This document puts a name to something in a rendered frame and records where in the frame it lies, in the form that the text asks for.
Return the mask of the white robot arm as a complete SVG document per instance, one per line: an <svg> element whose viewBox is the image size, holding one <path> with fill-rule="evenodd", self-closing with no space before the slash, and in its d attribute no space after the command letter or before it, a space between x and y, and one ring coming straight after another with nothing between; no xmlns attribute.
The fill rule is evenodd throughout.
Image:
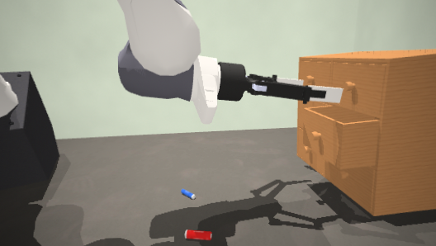
<svg viewBox="0 0 436 246"><path fill-rule="evenodd" d="M118 54L125 90L142 97L193 101L201 123L210 124L217 109L220 65L217 59L198 56L200 31L191 13L180 0L117 1L129 37ZM17 104L17 95L0 74L0 117Z"/></svg>

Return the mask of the blue battery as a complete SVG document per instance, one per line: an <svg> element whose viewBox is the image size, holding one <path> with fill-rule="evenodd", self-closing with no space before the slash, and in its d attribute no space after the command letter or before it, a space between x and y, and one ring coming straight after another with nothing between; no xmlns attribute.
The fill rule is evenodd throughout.
<svg viewBox="0 0 436 246"><path fill-rule="evenodd" d="M190 198L192 198L192 199L195 198L195 195L193 195L192 193L190 193L190 192L188 192L188 191L186 191L184 189L181 190L181 193L186 195L186 196L188 196L188 197L190 197Z"/></svg>

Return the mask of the wooden chest of drawers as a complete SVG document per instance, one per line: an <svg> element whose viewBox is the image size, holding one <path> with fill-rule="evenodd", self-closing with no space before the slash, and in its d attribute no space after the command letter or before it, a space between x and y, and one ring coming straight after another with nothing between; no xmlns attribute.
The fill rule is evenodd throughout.
<svg viewBox="0 0 436 246"><path fill-rule="evenodd" d="M429 52L428 52L429 51ZM299 101L297 106L297 156L333 183L373 216L436 209L436 49L359 51L299 57L303 60L331 60L330 83L336 62L386 62L381 115L339 103L349 110L380 118L372 211L298 155Z"/></svg>

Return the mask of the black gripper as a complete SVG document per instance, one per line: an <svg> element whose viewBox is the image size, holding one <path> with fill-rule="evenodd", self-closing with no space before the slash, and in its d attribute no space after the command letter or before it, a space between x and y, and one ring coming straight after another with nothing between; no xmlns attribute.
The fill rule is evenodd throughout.
<svg viewBox="0 0 436 246"><path fill-rule="evenodd" d="M343 88L302 86L304 80L277 78L257 74L246 75L242 64L218 62L220 65L220 89L217 100L239 101L245 91L251 95L264 95L303 101L340 103ZM263 81L264 80L264 81ZM304 91L304 92L303 92Z"/></svg>

